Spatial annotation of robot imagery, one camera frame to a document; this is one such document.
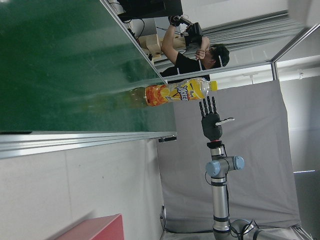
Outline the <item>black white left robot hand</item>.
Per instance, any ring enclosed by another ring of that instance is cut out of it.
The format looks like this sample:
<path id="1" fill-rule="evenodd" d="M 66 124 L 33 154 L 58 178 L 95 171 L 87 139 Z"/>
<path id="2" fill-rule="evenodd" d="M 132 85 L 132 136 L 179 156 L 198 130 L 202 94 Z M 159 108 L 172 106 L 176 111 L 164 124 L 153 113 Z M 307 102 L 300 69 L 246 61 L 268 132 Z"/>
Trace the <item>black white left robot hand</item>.
<path id="1" fill-rule="evenodd" d="M 291 19 L 312 27 L 320 23 L 320 0 L 288 0 Z"/>

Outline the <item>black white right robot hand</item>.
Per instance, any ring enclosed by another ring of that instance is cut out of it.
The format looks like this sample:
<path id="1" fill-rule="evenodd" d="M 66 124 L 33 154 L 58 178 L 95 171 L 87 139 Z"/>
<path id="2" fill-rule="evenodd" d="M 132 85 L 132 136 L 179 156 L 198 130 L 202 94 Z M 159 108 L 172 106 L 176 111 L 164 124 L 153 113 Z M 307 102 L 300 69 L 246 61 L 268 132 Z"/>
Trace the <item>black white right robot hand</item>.
<path id="1" fill-rule="evenodd" d="M 203 134 L 210 141 L 217 141 L 223 134 L 222 124 L 234 121 L 234 117 L 221 120 L 217 112 L 215 97 L 207 96 L 199 102 Z"/>

